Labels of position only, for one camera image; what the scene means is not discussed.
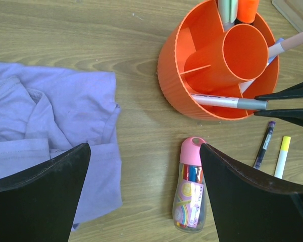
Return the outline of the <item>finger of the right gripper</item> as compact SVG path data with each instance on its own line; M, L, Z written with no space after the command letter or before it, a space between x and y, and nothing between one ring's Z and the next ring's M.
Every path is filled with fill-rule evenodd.
M255 111L254 115L262 117L274 117L303 127L303 108L259 110Z
M256 100L261 100L261 101L295 99L295 98L303 98L303 82L276 93L255 96Z

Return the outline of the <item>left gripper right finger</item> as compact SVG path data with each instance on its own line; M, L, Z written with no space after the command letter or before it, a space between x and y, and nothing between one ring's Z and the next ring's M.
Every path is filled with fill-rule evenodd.
M303 185L209 144L201 145L200 158L219 241L303 241Z

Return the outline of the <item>blue capped white marker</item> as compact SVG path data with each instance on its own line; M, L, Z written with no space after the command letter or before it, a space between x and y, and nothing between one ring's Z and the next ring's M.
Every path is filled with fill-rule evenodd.
M268 48L268 62L267 62L267 66L274 60L274 58L285 52L284 48L282 47L282 42L284 41L283 38L279 38L276 43L273 46L270 46Z

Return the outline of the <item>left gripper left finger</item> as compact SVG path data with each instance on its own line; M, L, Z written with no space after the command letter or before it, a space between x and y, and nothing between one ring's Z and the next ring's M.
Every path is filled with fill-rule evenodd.
M91 150L80 144L0 179L0 241L68 241Z

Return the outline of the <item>mint green highlighter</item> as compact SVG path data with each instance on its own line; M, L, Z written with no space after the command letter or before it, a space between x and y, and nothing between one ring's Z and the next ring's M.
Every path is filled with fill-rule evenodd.
M237 18L238 0L217 0L224 31L231 29Z

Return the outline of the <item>pink capped marker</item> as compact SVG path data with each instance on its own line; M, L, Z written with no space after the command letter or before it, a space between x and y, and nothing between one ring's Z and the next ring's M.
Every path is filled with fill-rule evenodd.
M279 73L278 60L273 60L268 66L268 47L259 31L254 31L253 40L248 40L248 45L242 49L243 58L237 61L237 74L245 79L235 88L238 97L246 93L247 97L273 91ZM303 44L303 32L292 36L282 43L285 51Z

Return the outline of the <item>red pen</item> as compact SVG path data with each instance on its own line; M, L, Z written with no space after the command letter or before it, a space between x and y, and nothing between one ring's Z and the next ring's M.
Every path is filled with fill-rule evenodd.
M267 101L256 99L226 97L216 95L192 94L192 98L200 105L246 109L246 110L266 110Z

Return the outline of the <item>black orange highlighter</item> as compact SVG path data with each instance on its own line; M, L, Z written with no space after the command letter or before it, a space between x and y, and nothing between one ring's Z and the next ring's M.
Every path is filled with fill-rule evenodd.
M255 20L259 0L239 0L236 23L252 24Z

